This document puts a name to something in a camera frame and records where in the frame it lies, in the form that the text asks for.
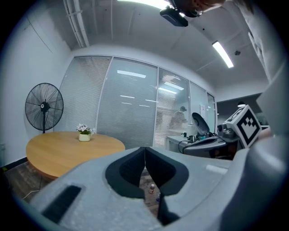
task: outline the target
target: ceiling light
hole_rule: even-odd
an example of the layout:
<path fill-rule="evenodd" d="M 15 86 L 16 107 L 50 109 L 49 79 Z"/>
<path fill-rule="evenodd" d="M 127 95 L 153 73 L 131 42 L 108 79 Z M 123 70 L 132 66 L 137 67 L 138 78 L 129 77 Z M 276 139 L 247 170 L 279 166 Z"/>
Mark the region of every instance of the ceiling light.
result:
<path fill-rule="evenodd" d="M 244 107 L 244 106 L 246 106 L 246 104 L 245 104 L 243 101 L 240 101 L 240 102 L 238 103 L 238 107 Z"/>
<path fill-rule="evenodd" d="M 143 74 L 138 74 L 138 73 L 133 73 L 133 72 L 128 72 L 128 71 L 123 71 L 123 70 L 118 70 L 117 72 L 118 72 L 118 74 L 132 75 L 132 76 L 141 77 L 141 78 L 145 78 L 145 77 L 146 77 L 146 75 L 143 75 Z"/>
<path fill-rule="evenodd" d="M 165 0 L 118 0 L 118 1 L 142 3 L 159 9 L 164 9 L 166 8 L 167 5 L 169 5 L 169 3 Z"/>
<path fill-rule="evenodd" d="M 121 96 L 121 97 L 126 97 L 126 98 L 132 98 L 132 99 L 134 99 L 134 97 L 131 97 L 131 96 Z"/>
<path fill-rule="evenodd" d="M 165 82 L 164 84 L 166 84 L 166 85 L 168 85 L 168 86 L 171 86 L 171 87 L 173 87 L 173 88 L 176 88 L 176 89 L 179 89 L 179 90 L 183 90 L 184 88 L 182 88 L 182 87 L 179 87 L 179 86 L 177 86 L 177 85 L 175 85 L 175 84 L 172 84 L 172 83 L 169 83 L 169 82 Z"/>
<path fill-rule="evenodd" d="M 159 88 L 159 90 L 163 90 L 163 91 L 166 91 L 166 92 L 170 92 L 170 93 L 176 94 L 176 92 L 173 92 L 173 91 L 167 90 L 167 89 L 165 89 L 165 88 Z"/>
<path fill-rule="evenodd" d="M 222 45 L 221 45 L 218 41 L 214 42 L 212 45 L 213 45 L 213 48 L 215 48 L 216 51 L 220 54 L 220 56 L 223 58 L 223 60 L 224 60 L 225 63 L 227 64 L 227 66 L 228 66 L 229 68 L 234 67 L 232 61 L 230 60 L 227 52 L 224 50 L 224 48 L 222 47 Z"/>

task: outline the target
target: small potted plant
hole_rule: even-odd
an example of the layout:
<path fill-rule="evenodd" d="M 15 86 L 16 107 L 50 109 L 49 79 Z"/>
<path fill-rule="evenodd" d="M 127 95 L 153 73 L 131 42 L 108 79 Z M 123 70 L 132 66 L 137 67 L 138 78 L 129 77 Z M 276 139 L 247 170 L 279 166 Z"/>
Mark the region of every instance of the small potted plant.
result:
<path fill-rule="evenodd" d="M 88 126 L 79 124 L 77 130 L 80 132 L 78 140 L 81 142 L 87 142 L 90 137 L 95 133 L 95 128 L 90 129 Z"/>

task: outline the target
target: fan grille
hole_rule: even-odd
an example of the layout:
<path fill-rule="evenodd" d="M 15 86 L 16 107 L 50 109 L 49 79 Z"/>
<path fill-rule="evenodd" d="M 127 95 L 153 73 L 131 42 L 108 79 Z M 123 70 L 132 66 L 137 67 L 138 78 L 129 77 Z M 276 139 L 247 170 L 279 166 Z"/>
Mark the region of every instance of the fan grille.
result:
<path fill-rule="evenodd" d="M 26 117 L 29 123 L 38 130 L 45 131 L 53 128 L 59 122 L 62 112 L 62 95 L 52 84 L 41 83 L 35 86 L 27 96 Z"/>

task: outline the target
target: floor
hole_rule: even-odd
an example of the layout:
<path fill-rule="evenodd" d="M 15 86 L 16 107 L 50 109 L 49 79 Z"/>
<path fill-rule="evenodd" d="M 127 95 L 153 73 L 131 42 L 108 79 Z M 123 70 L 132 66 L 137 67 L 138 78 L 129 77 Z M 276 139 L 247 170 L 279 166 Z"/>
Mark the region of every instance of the floor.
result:
<path fill-rule="evenodd" d="M 52 180 L 42 177 L 28 162 L 25 162 L 5 172 L 7 176 L 7 187 L 18 197 L 24 198 L 29 192 L 43 189 Z M 156 201 L 159 189 L 155 186 L 153 194 L 149 193 L 149 187 L 154 184 L 148 171 L 144 169 L 140 178 L 140 188 L 144 190 L 145 204 L 154 216 L 158 214 L 158 202 Z M 32 192 L 24 198 L 29 202 L 37 192 Z"/>

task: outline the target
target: round wooden table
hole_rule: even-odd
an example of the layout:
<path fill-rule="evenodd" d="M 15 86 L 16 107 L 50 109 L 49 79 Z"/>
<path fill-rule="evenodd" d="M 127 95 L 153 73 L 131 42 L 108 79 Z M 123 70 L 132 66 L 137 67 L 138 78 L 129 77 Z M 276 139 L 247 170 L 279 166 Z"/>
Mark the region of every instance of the round wooden table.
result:
<path fill-rule="evenodd" d="M 125 150 L 113 137 L 94 134 L 89 142 L 80 142 L 78 136 L 79 132 L 38 135 L 26 146 L 27 159 L 43 176 L 56 179 L 85 161 Z"/>

